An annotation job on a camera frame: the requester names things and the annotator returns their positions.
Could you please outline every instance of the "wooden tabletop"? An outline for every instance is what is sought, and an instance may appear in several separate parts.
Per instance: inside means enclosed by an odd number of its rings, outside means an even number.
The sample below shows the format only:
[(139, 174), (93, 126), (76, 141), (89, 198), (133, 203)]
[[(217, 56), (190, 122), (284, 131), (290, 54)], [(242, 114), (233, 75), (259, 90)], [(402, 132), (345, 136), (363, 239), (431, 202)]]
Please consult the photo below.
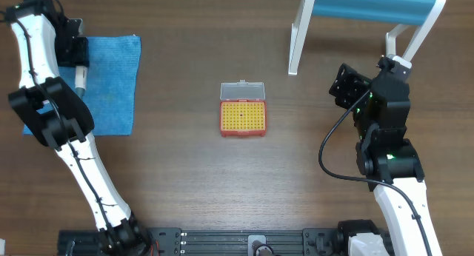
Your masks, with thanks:
[[(0, 9), (21, 0), (0, 0)], [(182, 229), (303, 229), (372, 219), (386, 227), (367, 185), (318, 166), (322, 138), (344, 112), (328, 89), (347, 63), (373, 77), (393, 27), (313, 18), (298, 75), (287, 75), (300, 0), (60, 0), (88, 36), (141, 36), (133, 134), (97, 137), (101, 159), (144, 225)], [(413, 59), (409, 138), (424, 167), (444, 255), (474, 251), (474, 0), (447, 0)], [(411, 33), (398, 40), (400, 52)], [(70, 170), (32, 136), (7, 94), (19, 53), (0, 25), (0, 238), (8, 254), (52, 255), (60, 229), (95, 229)], [(262, 81), (264, 138), (222, 138), (221, 82)], [(352, 120), (327, 145), (334, 172), (359, 175)]]

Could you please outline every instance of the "blue cloth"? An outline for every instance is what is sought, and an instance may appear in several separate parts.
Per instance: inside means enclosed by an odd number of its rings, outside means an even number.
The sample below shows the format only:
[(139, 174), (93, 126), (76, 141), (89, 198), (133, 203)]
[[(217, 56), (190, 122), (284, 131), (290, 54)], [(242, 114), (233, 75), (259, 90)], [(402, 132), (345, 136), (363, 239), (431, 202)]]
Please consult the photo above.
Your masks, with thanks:
[[(130, 135), (135, 109), (135, 87), (141, 55), (138, 36), (89, 37), (90, 66), (84, 103), (96, 127), (94, 135)], [(76, 91), (76, 68), (59, 67), (66, 83)], [(39, 112), (50, 110), (45, 107)], [(23, 133), (31, 135), (25, 126)]]
[(436, 0), (315, 0), (313, 16), (422, 25)]

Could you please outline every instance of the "open lid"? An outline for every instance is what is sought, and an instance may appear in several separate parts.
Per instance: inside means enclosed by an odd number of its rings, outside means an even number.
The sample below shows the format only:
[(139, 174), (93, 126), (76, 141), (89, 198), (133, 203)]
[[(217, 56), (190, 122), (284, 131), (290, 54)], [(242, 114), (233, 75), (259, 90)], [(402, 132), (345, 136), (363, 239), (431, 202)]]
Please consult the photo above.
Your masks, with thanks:
[(265, 87), (263, 82), (222, 83), (221, 101), (235, 100), (259, 100), (265, 99)]

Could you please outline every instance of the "wooden table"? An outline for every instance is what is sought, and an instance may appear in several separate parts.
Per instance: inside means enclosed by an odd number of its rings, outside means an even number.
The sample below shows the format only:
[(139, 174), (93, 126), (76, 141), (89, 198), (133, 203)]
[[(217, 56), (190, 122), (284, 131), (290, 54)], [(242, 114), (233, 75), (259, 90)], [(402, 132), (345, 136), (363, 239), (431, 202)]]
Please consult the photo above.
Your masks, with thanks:
[[(0, 0), (0, 8), (21, 0)], [(60, 0), (88, 36), (141, 36), (133, 134), (97, 137), (117, 190), (146, 226), (303, 229), (366, 218), (386, 226), (367, 185), (318, 167), (322, 138), (343, 113), (327, 91), (345, 62), (369, 77), (392, 26), (313, 19), (299, 73), (287, 76), (300, 0)], [(447, 0), (413, 59), (407, 137), (426, 173), (444, 255), (474, 251), (474, 1)], [(0, 25), (0, 238), (7, 253), (56, 253), (60, 229), (94, 229), (70, 170), (7, 103), (19, 54)], [(410, 34), (399, 38), (399, 50)], [(263, 81), (264, 138), (222, 138), (221, 82)], [(359, 175), (358, 137), (345, 121), (327, 145), (331, 170)]]

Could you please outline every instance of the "robotic arm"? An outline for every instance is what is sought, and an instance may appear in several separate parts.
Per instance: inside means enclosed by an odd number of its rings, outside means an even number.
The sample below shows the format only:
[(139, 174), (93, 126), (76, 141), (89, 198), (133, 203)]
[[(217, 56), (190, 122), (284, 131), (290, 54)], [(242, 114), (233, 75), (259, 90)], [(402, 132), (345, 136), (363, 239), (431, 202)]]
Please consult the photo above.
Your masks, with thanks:
[[(370, 91), (352, 111), (360, 138), (355, 146), (359, 171), (369, 179), (396, 186), (408, 196), (421, 217), (432, 254), (441, 255), (428, 211), (424, 172), (413, 145), (404, 138), (410, 111), (410, 88), (405, 81), (411, 63), (389, 55), (382, 56), (377, 67), (380, 73), (370, 80), (342, 64), (330, 94), (336, 97), (338, 106), (350, 109)], [(380, 184), (369, 183), (369, 190), (374, 192), (387, 221), (395, 255), (426, 255), (421, 232), (405, 199)], [(344, 244), (348, 255), (372, 255), (374, 251), (388, 255), (370, 223), (345, 221), (338, 228), (338, 242)]]
[[(10, 105), (74, 174), (96, 219), (101, 250), (125, 255), (145, 243), (146, 253), (150, 237), (113, 186), (96, 149), (92, 115), (79, 97), (89, 65), (87, 38), (79, 36), (82, 20), (63, 12), (62, 7), (56, 11), (53, 0), (24, 0), (7, 9), (5, 21), (15, 33), (21, 59), (20, 89), (8, 95)], [(59, 76), (58, 65), (76, 67), (78, 94)], [(39, 113), (47, 103), (53, 110)]]

